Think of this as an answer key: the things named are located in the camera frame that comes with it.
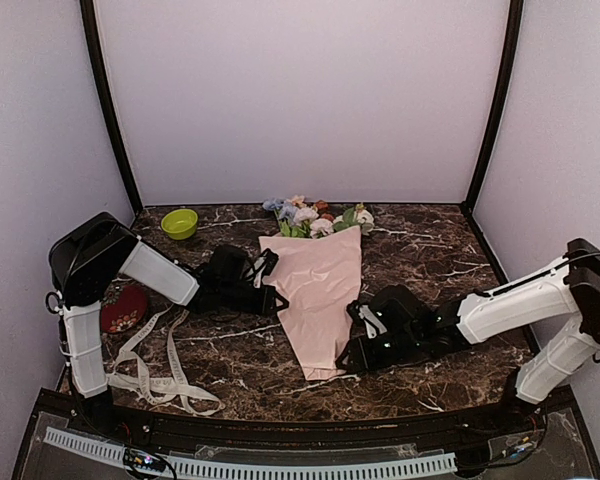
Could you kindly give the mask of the pink wrapping paper sheet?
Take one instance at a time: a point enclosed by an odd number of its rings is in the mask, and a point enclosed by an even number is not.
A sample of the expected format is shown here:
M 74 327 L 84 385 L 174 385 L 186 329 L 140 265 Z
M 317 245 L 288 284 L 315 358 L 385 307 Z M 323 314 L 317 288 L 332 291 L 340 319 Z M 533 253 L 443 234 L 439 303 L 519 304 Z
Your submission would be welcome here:
M 279 261 L 265 283 L 289 301 L 278 314 L 287 339 L 308 381 L 344 373 L 336 359 L 350 339 L 346 307 L 361 289 L 361 231 L 350 227 L 320 239 L 261 236 L 262 250 Z

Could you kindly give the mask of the white rose stem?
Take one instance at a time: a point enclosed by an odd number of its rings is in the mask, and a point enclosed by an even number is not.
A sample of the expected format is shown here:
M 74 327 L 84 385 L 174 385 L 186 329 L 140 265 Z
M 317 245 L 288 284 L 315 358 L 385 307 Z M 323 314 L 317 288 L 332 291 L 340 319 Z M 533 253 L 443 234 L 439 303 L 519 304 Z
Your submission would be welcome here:
M 320 217 L 312 207 L 286 205 L 276 213 L 276 217 L 284 237 L 318 239 L 335 232 L 334 222 Z
M 358 203 L 344 211 L 333 221 L 333 230 L 340 232 L 351 227 L 359 227 L 363 236 L 369 236 L 374 229 L 375 219 L 363 203 Z

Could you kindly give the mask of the blue flower stem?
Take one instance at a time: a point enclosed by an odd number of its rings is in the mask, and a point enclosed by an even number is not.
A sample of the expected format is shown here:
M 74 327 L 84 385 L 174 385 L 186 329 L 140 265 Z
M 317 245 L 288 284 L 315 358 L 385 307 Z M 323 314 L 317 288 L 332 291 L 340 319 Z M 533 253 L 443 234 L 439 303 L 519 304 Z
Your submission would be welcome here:
M 282 198 L 268 198 L 262 203 L 265 211 L 272 212 L 278 221 L 289 221 L 295 216 L 296 207 L 290 200 Z

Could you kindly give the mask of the peach and orange flower stem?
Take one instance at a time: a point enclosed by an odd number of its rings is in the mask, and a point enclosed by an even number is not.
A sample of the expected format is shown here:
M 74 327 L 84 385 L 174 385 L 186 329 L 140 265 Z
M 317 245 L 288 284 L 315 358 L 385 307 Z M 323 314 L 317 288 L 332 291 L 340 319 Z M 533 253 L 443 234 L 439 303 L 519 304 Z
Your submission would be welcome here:
M 326 201 L 308 201 L 303 195 L 294 195 L 286 199 L 285 203 L 297 209 L 309 208 L 318 213 L 324 213 L 329 209 L 329 204 Z

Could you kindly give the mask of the beige printed ribbon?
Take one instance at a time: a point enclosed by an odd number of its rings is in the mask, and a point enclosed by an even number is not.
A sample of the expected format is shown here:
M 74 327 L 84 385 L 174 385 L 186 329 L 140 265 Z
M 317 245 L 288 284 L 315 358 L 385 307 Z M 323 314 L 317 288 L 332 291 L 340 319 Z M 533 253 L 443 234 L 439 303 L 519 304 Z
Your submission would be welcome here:
M 224 402 L 210 391 L 189 382 L 176 348 L 174 333 L 188 319 L 188 311 L 176 313 L 165 326 L 165 366 L 158 367 L 156 362 L 140 352 L 140 347 L 153 338 L 155 328 L 165 315 L 169 315 L 170 310 L 168 308 L 154 314 L 119 348 L 106 373 L 108 385 L 113 389 L 134 393 L 153 407 L 179 403 L 177 409 L 187 415 L 214 416 L 224 409 Z

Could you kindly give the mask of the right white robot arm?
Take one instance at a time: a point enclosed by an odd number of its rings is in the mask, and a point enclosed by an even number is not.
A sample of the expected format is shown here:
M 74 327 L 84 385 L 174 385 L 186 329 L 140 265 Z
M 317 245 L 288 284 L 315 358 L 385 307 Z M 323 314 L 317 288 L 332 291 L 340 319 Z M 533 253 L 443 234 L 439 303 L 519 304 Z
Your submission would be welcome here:
M 566 322 L 508 379 L 503 402 L 490 413 L 501 434 L 514 432 L 556 386 L 587 360 L 600 362 L 600 249 L 577 238 L 540 270 L 490 290 L 476 290 L 430 308 L 404 285 L 390 285 L 346 312 L 364 326 L 336 359 L 348 373 L 442 358 L 506 331 L 554 317 Z

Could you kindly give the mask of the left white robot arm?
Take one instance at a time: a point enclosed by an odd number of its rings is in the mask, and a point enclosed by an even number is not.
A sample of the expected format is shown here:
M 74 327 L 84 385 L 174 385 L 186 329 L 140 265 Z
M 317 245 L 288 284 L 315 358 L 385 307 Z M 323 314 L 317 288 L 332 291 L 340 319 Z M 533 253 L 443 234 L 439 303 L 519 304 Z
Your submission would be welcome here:
M 81 417 L 100 436 L 121 427 L 120 412 L 104 399 L 101 305 L 113 280 L 126 276 L 192 313 L 226 309 L 272 316 L 289 302 L 263 284 L 279 257 L 269 249 L 250 258 L 231 245 L 217 247 L 196 268 L 181 264 L 144 242 L 114 216 L 102 212 L 58 240 L 50 250 L 56 313 L 63 319 L 67 356 L 77 391 L 91 398 Z

